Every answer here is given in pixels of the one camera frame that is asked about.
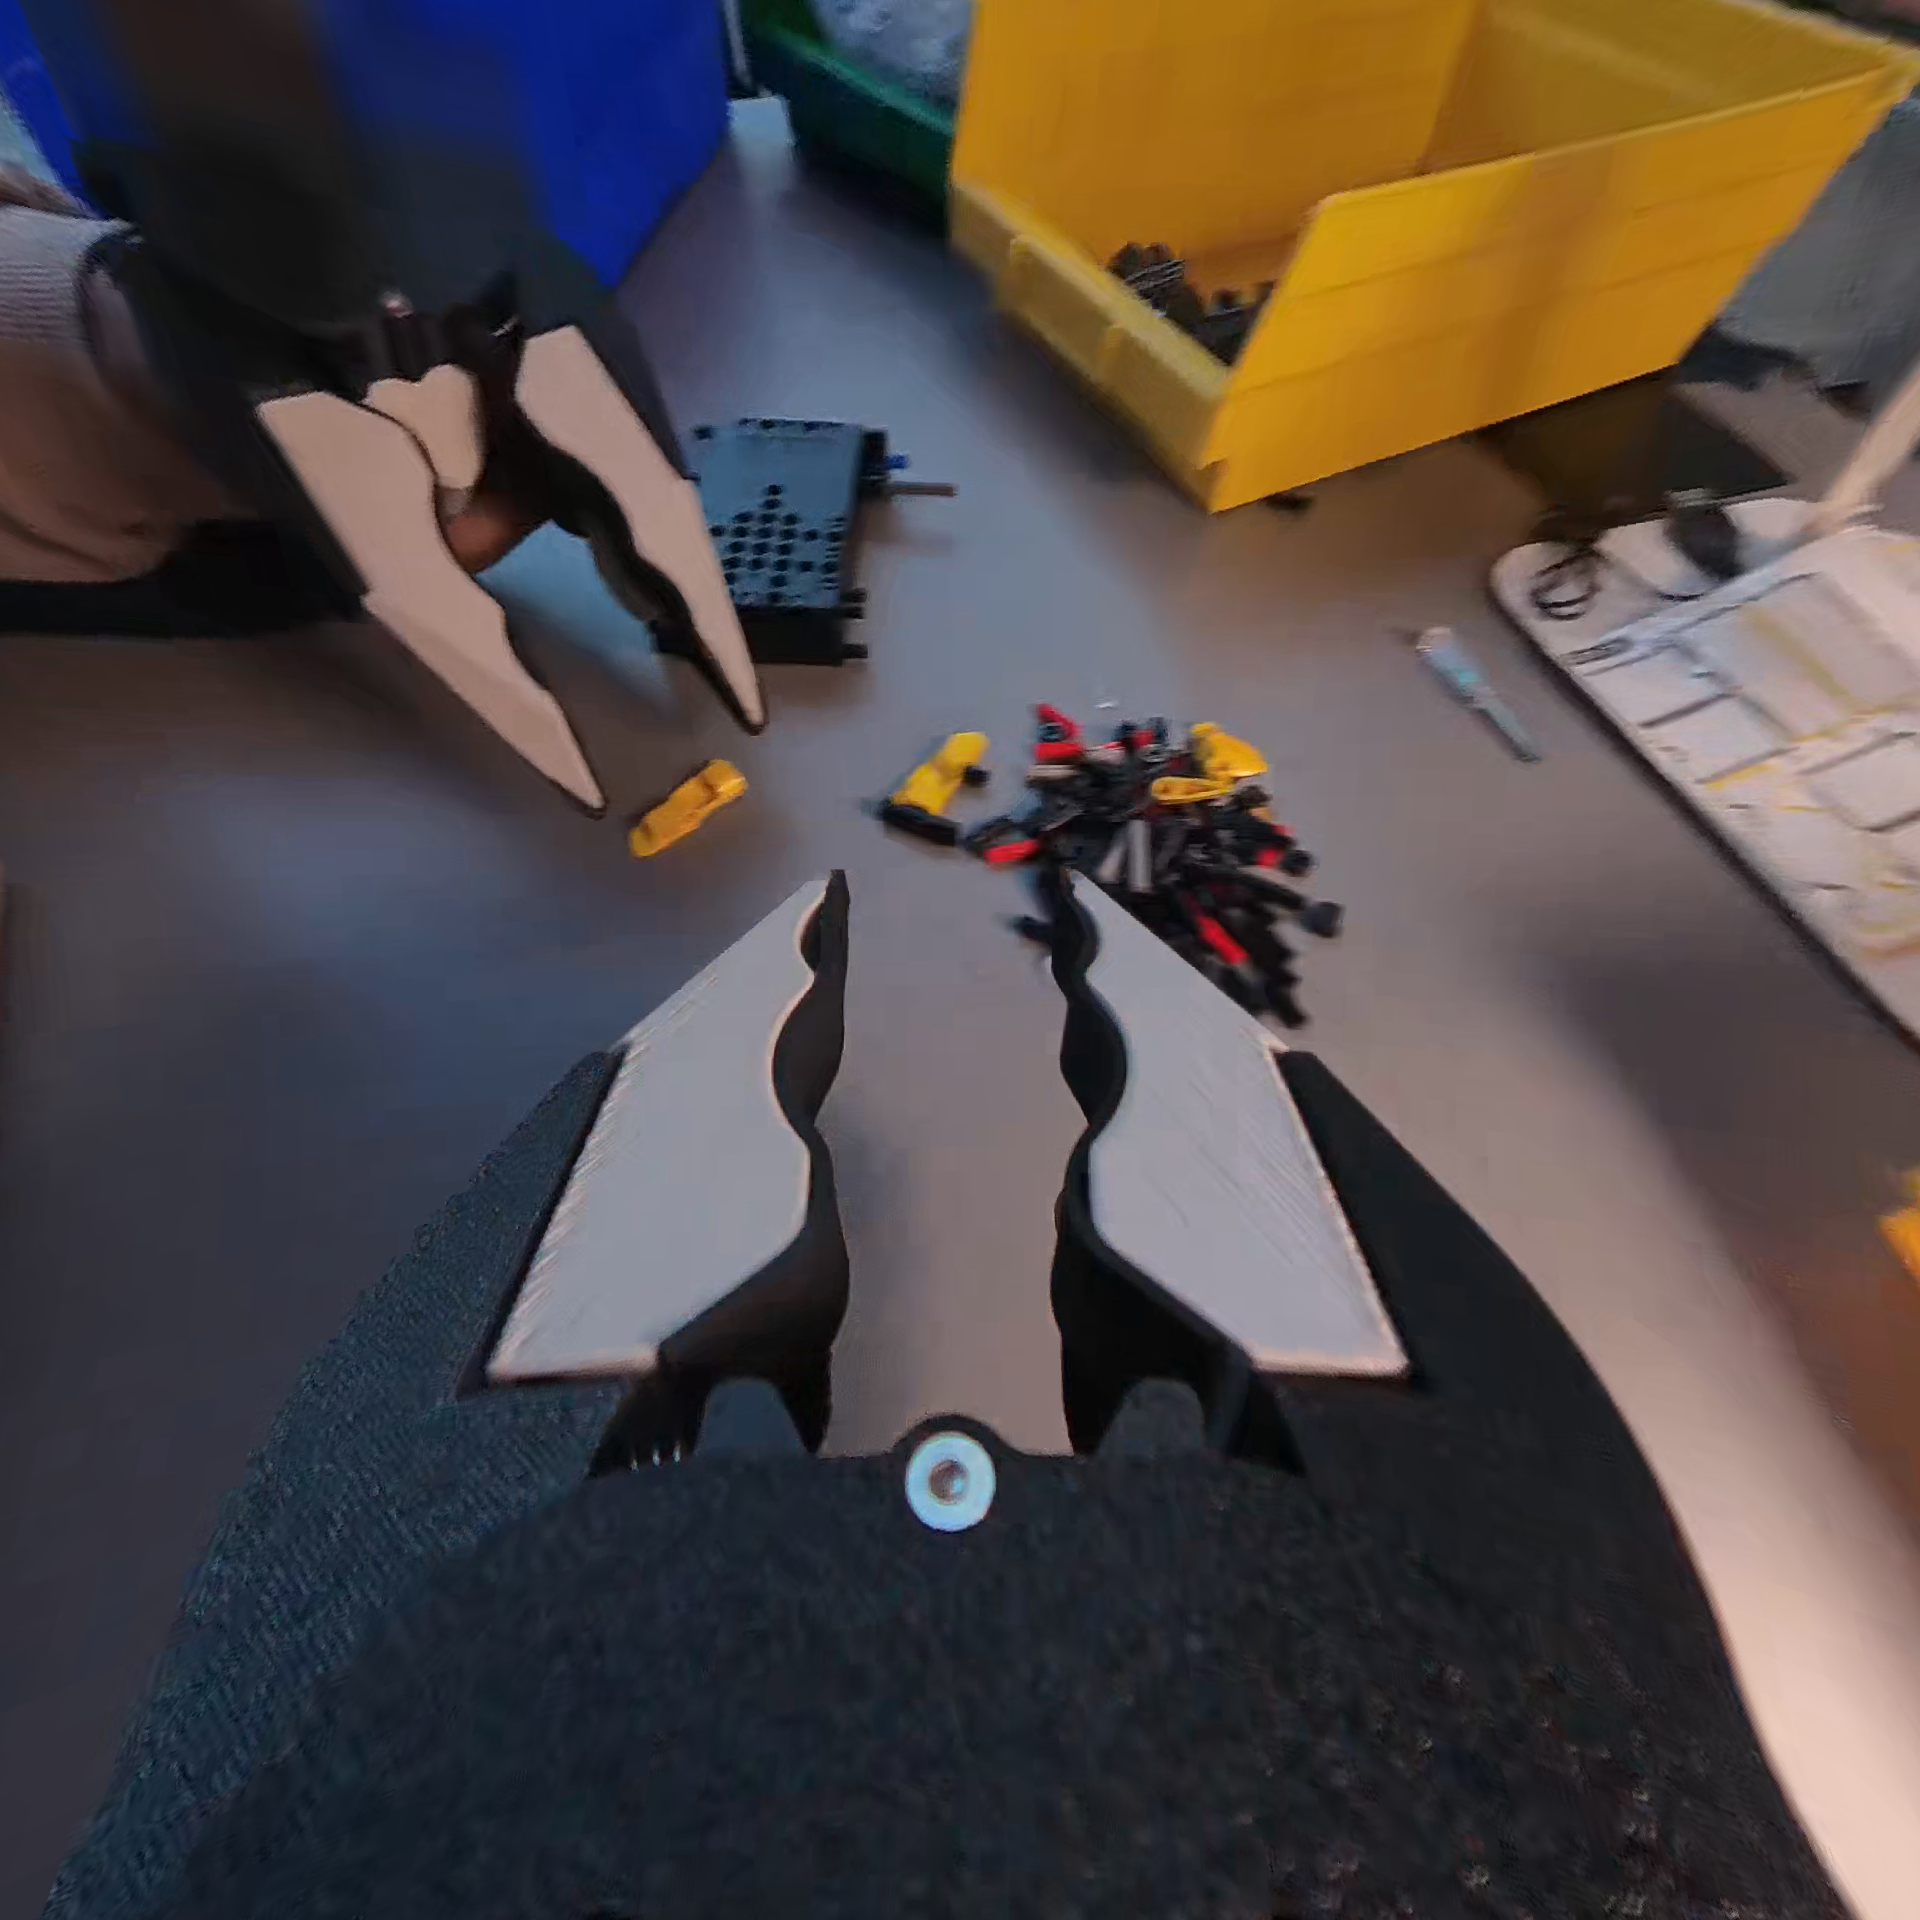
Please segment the grey desk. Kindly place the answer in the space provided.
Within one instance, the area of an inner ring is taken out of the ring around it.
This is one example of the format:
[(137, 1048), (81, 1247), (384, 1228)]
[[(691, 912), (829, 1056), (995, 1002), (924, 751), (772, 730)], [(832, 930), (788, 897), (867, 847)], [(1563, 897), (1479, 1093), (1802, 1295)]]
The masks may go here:
[[(956, 483), (867, 521), (867, 659), (709, 689), (518, 551), (594, 822), (359, 628), (3, 640), (3, 1917), (38, 1917), (223, 1496), (308, 1357), (518, 1117), (821, 869), (853, 880), (821, 1131), (853, 1247), (832, 1442), (969, 1411), (1063, 1442), (1073, 1138), (1018, 886), (879, 830), (946, 730), (1203, 719), (1269, 756), (1344, 935), (1305, 1045), (1523, 1266), (1692, 1534), (1783, 1786), (1917, 1917), (1917, 1291), (1877, 1217), (1917, 1056), (1537, 666), (1485, 576), (1540, 512), (1475, 440), (1190, 509), (946, 246), (772, 101), (622, 286), (677, 420), (889, 428)], [(1540, 748), (1427, 674), (1451, 628)], [(656, 857), (643, 804), (747, 792)]]

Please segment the yellow building panel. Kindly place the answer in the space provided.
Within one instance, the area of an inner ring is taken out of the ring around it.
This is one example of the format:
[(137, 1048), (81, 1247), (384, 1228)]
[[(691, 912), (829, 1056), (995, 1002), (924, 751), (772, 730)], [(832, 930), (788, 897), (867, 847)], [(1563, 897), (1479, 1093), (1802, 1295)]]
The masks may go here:
[(656, 857), (747, 792), (747, 778), (729, 756), (709, 756), (672, 791), (664, 791), (627, 827), (627, 851)]

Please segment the black flat pad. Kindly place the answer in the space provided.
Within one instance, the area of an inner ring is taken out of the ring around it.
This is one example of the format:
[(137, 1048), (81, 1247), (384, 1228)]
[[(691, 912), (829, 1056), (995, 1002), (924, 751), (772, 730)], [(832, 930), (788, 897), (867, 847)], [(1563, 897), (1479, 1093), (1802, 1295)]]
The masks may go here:
[(1475, 444), (1527, 479), (1546, 509), (1604, 521), (1663, 515), (1672, 492), (1742, 500), (1789, 483), (1663, 375), (1495, 420)]

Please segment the white booklet stand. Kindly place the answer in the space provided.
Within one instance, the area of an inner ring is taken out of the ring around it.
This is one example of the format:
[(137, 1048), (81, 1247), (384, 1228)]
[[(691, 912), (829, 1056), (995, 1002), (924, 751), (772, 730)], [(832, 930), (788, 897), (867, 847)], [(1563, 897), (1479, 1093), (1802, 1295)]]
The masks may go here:
[[(1871, 419), (1862, 440), (1815, 500), (1682, 496), (1654, 520), (1621, 521), (1590, 540), (1537, 540), (1492, 569), (1492, 601), (1546, 659), (1560, 687), (1597, 715), (1597, 701), (1560, 669), (1560, 648), (1600, 640), (1646, 613), (1677, 610), (1727, 586), (1757, 584), (1764, 572), (1817, 540), (1850, 530), (1901, 536), (1882, 520), (1882, 496), (1917, 455), (1917, 375)], [(1877, 962), (1841, 955), (1806, 915), (1789, 909), (1698, 808), (1653, 769), (1646, 751), (1604, 719), (1646, 769), (1667, 788), (1687, 816), (1774, 897), (1776, 909), (1845, 973), (1857, 992), (1917, 1041), (1917, 951)]]

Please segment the pile of small building pins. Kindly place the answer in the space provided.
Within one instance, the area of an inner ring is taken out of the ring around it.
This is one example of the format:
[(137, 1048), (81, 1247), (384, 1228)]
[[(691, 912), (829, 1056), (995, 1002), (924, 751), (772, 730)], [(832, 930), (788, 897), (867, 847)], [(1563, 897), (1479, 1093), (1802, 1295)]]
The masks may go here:
[(1300, 941), (1334, 941), (1344, 909), (1309, 890), (1315, 855), (1280, 819), (1269, 765), (1215, 720), (1120, 719), (1108, 730), (1035, 706), (1021, 804), (959, 831), (993, 869), (1028, 871), (1052, 936), (1066, 880), (1143, 925), (1239, 1012), (1305, 1027)]

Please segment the yellow piece with black pins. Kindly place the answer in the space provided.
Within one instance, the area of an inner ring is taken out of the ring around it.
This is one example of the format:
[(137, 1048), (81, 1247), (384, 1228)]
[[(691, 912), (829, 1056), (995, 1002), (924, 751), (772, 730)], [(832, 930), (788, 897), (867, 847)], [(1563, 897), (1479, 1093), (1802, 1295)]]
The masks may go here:
[(988, 738), (983, 730), (950, 730), (879, 800), (875, 819), (924, 847), (959, 847), (963, 830), (952, 819), (952, 804), (988, 783), (987, 756)]

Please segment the person's left forearm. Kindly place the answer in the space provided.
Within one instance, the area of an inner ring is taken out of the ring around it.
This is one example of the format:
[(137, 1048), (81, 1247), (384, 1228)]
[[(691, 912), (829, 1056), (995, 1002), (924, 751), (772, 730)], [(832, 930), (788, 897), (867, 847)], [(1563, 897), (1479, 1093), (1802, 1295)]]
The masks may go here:
[(115, 266), (129, 233), (3, 165), (3, 581), (149, 576), (201, 524), (251, 521), (186, 440)]

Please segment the green storage bin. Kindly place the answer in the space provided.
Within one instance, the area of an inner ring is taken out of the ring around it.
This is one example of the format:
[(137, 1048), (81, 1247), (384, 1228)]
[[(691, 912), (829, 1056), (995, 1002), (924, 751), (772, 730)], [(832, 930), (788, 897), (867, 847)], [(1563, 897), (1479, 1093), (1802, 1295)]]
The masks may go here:
[(739, 2), (740, 51), (802, 157), (943, 213), (956, 106), (838, 51), (813, 2)]

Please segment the clear plastic bag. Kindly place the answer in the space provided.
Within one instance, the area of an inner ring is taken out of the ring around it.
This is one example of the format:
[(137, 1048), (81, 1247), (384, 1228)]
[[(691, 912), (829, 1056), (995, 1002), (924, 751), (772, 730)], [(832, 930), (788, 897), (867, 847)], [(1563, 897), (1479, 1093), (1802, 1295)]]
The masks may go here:
[(977, 2), (813, 2), (813, 13), (842, 59), (956, 103)]

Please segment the person's left hand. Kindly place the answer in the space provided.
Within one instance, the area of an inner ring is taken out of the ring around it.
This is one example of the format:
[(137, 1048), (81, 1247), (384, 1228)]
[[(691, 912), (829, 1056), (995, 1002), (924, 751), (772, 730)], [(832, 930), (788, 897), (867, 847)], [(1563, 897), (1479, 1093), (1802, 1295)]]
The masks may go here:
[(475, 486), (437, 509), (439, 540), (462, 576), (475, 577), (516, 551), (545, 515), (497, 486)]

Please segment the heap of small black pieces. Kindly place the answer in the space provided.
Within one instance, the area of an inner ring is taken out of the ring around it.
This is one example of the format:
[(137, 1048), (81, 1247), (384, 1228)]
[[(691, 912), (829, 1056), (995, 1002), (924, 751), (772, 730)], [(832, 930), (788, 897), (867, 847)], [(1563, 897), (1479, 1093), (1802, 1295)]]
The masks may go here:
[(1165, 246), (1122, 246), (1108, 257), (1108, 271), (1134, 291), (1153, 313), (1177, 325), (1190, 343), (1208, 349), (1221, 367), (1235, 367), (1274, 297), (1274, 281), (1248, 286), (1202, 286), (1187, 260)]

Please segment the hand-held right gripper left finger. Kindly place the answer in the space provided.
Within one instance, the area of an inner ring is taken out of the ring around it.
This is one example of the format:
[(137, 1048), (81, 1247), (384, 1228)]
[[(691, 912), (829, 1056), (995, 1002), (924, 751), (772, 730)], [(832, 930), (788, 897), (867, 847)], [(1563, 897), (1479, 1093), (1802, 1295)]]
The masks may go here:
[(845, 1041), (850, 904), (838, 869), (807, 877), (621, 1034), (487, 1380), (695, 1369), (779, 1261), (800, 1318), (845, 1310), (820, 1106)]

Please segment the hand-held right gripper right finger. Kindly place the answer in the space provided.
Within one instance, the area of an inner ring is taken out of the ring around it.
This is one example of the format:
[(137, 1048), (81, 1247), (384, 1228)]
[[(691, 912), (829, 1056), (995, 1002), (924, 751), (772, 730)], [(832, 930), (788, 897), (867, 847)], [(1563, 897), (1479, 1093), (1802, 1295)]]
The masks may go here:
[(1079, 876), (1054, 984), (1087, 1251), (1256, 1374), (1410, 1379), (1282, 1041)]

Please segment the blue storage bin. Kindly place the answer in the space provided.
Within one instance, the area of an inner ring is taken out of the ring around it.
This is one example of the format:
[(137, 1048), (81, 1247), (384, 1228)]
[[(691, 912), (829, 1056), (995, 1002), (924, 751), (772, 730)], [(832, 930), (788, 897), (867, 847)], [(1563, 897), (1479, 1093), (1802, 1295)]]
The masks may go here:
[[(729, 135), (717, 2), (304, 2), (350, 116), (500, 151), (617, 291)], [(3, 103), (81, 198), (77, 147), (129, 141), (97, 2), (3, 2)]]

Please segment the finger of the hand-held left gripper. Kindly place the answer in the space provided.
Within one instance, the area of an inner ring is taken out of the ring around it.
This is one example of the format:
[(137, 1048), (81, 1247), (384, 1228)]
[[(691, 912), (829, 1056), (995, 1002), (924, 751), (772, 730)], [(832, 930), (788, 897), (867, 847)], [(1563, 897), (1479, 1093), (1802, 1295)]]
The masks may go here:
[(579, 325), (535, 333), (518, 354), (516, 405), (548, 462), (548, 500), (609, 595), (677, 642), (745, 730), (764, 730), (758, 662), (703, 496), (606, 360)]
[(475, 428), (456, 387), (351, 401), (324, 387), (263, 399), (255, 419), (359, 577), (359, 607), (507, 748), (602, 816), (558, 697), (521, 666), (504, 607), (445, 540), (439, 490), (475, 478)]

